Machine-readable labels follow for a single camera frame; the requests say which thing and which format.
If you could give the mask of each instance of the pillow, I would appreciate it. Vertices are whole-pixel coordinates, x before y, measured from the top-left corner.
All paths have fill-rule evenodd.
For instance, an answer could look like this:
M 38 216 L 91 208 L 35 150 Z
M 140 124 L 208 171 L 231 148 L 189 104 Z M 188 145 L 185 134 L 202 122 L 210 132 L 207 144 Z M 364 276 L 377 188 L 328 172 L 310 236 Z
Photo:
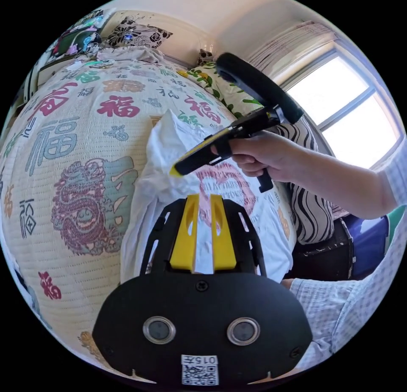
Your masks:
M 132 18 L 125 17 L 109 35 L 107 43 L 112 47 L 135 45 L 157 48 L 172 35 L 173 33 L 162 28 L 138 24 Z
M 304 116 L 295 125 L 284 123 L 274 126 L 270 131 L 307 149 L 319 151 L 314 134 Z M 297 242 L 306 245 L 330 239 L 334 234 L 332 204 L 296 184 L 287 185 L 291 193 Z
M 214 61 L 215 58 L 213 57 L 213 54 L 210 51 L 203 50 L 202 48 L 199 50 L 199 57 L 196 62 L 196 66 L 200 66 L 203 64 L 207 64 L 208 62 Z

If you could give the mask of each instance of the striped fabric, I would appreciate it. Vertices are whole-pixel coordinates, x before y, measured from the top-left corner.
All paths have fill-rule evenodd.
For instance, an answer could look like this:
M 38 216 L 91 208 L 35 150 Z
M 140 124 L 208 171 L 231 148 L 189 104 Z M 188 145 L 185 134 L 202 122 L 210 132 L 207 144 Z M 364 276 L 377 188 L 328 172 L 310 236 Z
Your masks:
M 307 149 L 319 151 L 312 130 L 304 117 L 295 125 L 284 123 L 270 131 Z M 302 245 L 316 244 L 331 238 L 334 233 L 332 204 L 296 184 L 288 183 L 288 188 L 291 193 L 297 241 Z
M 268 76 L 274 77 L 296 60 L 336 38 L 336 34 L 328 27 L 306 21 L 267 41 L 247 61 Z

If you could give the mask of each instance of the white wall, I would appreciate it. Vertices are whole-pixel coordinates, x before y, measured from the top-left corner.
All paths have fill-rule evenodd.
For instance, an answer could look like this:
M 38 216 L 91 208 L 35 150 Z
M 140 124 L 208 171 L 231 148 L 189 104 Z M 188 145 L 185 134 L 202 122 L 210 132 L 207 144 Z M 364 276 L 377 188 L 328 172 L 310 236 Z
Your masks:
M 145 10 L 188 22 L 242 57 L 290 27 L 291 0 L 113 0 L 103 8 Z

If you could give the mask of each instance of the hand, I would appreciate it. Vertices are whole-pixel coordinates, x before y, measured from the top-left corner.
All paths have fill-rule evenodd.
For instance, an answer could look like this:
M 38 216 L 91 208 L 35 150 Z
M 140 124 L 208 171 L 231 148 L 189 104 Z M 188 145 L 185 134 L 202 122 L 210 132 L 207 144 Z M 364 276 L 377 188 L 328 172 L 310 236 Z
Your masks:
M 232 160 L 246 176 L 261 176 L 266 168 L 270 177 L 280 182 L 293 181 L 298 159 L 305 150 L 285 137 L 266 131 L 250 139 L 232 139 L 229 144 Z

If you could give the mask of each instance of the headboard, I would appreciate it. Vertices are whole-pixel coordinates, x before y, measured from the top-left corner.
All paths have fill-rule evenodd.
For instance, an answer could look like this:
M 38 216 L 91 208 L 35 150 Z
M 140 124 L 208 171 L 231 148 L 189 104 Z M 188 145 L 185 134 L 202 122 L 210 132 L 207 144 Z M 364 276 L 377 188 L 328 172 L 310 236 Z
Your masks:
M 107 38 L 127 16 L 131 16 L 139 24 L 156 26 L 173 33 L 158 50 L 191 67 L 195 66 L 201 48 L 214 55 L 223 52 L 221 43 L 198 27 L 174 17 L 140 10 L 119 10 L 113 13 L 100 32 L 102 39 Z

